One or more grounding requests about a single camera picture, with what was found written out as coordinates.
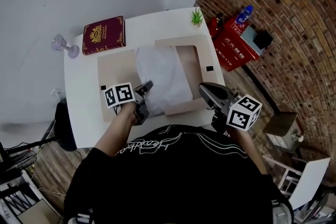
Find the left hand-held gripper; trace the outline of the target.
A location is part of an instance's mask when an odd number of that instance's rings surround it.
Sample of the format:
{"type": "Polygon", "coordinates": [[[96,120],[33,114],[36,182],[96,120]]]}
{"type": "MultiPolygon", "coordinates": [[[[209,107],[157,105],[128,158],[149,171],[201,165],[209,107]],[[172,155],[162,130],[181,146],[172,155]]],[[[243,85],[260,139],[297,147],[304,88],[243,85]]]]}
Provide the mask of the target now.
{"type": "Polygon", "coordinates": [[[133,102],[136,104],[134,114],[137,118],[136,125],[142,125],[149,117],[149,112],[145,104],[145,95],[153,87],[152,80],[145,84],[133,88],[130,82],[116,84],[104,90],[104,99],[107,108],[113,108],[115,114],[118,114],[118,109],[125,103],[133,102]]]}

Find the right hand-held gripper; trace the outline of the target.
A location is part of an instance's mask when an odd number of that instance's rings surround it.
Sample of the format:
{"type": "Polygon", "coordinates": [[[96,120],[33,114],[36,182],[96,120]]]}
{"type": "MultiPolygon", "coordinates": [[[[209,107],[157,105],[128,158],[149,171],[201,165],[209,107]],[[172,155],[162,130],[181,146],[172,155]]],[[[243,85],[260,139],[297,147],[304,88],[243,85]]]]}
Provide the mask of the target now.
{"type": "Polygon", "coordinates": [[[247,131],[257,121],[262,103],[250,95],[234,96],[221,84],[203,82],[198,86],[201,97],[215,113],[212,127],[225,133],[227,127],[247,131]]]}

